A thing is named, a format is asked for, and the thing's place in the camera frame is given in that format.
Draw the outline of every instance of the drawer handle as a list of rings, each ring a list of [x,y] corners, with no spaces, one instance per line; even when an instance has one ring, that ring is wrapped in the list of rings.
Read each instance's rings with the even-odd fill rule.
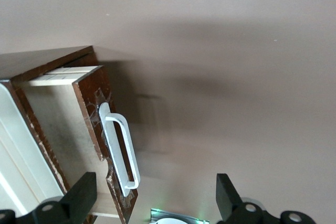
[[[109,104],[107,102],[101,104],[99,108],[99,116],[103,125],[103,130],[113,159],[114,168],[117,173],[120,187],[123,195],[126,197],[130,193],[131,189],[136,189],[139,186],[140,182],[139,169],[137,165],[137,160],[135,159],[128,123],[123,115],[117,113],[111,113]],[[120,125],[134,178],[133,182],[129,181],[125,163],[122,158],[116,130],[114,128],[114,124],[111,123],[111,121],[117,122]]]

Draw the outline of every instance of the black clamp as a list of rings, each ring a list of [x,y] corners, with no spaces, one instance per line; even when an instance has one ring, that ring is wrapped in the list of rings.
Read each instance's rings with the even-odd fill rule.
[[[82,224],[97,200],[95,173],[85,173],[60,201],[48,201],[27,215],[0,210],[0,224]]]
[[[222,220],[217,224],[316,224],[308,215],[284,211],[280,219],[251,202],[243,202],[227,174],[217,174],[216,201]]]

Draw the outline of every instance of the white plastic object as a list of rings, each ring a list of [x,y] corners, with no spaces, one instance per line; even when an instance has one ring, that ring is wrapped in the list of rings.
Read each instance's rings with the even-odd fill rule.
[[[112,156],[114,168],[120,183],[121,191],[123,195],[126,197],[130,193],[130,190],[136,189],[140,183],[140,174],[137,165],[137,160],[135,159],[128,123],[123,115],[117,113],[111,113],[109,104],[107,102],[104,102],[100,105],[99,116],[107,139],[107,144]],[[126,166],[121,154],[121,149],[113,122],[117,122],[121,128],[121,132],[123,135],[123,139],[125,141],[127,155],[130,161],[131,170],[134,178],[133,182],[129,181]]]
[[[43,200],[63,195],[11,94],[2,84],[0,157],[0,209],[13,209],[19,217]]]

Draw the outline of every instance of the beige wall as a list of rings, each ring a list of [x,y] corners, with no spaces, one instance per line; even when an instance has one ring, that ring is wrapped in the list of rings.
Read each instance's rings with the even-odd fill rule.
[[[0,0],[0,52],[94,45],[150,207],[219,220],[216,173],[333,223],[336,0]]]

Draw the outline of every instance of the wooden drawer front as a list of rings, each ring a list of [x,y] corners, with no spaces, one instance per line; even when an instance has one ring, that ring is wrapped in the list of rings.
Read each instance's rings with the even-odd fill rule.
[[[99,118],[100,104],[115,112],[103,66],[63,68],[22,84],[26,97],[70,186],[85,172],[97,173],[98,199],[93,215],[119,217],[127,223],[138,193],[124,197]],[[115,125],[129,179],[129,160]]]

